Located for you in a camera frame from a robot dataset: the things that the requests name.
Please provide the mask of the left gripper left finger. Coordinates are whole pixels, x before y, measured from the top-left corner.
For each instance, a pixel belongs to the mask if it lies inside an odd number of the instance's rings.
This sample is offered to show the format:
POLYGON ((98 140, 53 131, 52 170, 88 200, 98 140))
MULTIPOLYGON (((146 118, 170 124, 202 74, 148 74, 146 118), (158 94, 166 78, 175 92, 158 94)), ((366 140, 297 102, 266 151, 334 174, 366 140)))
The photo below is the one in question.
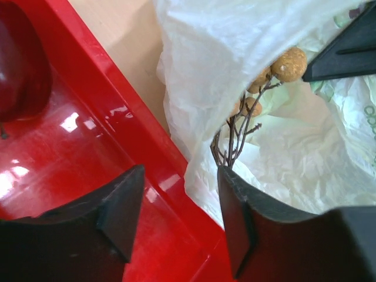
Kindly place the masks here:
POLYGON ((1 221, 2 281, 121 281, 145 186, 136 165, 38 217, 1 221))

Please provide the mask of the brown fake longan bunch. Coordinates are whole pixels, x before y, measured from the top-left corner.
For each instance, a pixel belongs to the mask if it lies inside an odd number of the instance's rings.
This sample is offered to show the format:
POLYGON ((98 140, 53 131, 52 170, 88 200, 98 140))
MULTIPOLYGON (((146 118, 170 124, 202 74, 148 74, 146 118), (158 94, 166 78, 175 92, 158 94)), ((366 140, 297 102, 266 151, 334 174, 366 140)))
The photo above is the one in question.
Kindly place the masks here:
POLYGON ((269 108, 267 99, 271 98, 271 92, 285 83, 300 80, 306 70, 306 54, 296 46, 287 49, 262 70, 235 103, 225 124, 211 141, 210 150, 217 166, 234 166, 249 135, 262 127, 255 119, 269 108))

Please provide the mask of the dark red fake apple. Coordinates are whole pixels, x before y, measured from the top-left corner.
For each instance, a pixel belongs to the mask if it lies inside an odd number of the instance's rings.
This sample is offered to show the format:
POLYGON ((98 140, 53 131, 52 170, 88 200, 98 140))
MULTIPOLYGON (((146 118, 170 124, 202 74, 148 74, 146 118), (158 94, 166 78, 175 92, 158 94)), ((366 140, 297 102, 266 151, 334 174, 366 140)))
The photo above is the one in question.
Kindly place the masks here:
POLYGON ((16 3, 1 1, 1 139, 4 123, 38 116, 51 93, 51 65, 32 22, 16 3))

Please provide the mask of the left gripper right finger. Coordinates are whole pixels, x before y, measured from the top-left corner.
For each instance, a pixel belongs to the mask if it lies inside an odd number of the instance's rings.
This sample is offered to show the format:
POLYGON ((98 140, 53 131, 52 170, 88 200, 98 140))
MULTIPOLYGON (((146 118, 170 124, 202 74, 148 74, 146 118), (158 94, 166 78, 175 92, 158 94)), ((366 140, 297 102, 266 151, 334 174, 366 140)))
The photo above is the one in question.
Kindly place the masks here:
POLYGON ((217 171, 232 276, 237 281, 374 281, 375 207, 323 214, 293 208, 217 171))

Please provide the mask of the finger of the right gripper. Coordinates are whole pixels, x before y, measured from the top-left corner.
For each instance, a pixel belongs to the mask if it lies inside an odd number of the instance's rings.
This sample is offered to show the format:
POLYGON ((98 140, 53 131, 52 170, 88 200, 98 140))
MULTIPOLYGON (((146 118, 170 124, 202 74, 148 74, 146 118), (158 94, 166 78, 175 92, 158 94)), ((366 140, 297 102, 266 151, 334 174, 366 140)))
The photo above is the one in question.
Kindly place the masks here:
POLYGON ((375 3, 337 35, 307 66, 303 81, 375 74, 375 3))

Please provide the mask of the green avocado print plastic bag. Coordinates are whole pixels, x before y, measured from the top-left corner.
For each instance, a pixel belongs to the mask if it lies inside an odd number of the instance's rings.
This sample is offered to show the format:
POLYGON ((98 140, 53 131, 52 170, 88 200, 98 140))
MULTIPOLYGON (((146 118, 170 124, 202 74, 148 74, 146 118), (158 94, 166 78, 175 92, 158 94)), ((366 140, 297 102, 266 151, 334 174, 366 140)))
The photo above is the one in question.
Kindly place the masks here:
MULTIPOLYGON (((261 70, 291 46, 312 59, 361 1, 154 1, 157 71, 172 140, 188 161, 187 195, 218 225, 210 143, 261 70)), ((375 76, 296 81, 260 99, 261 128, 234 171, 293 207, 320 214, 375 204, 375 76)))

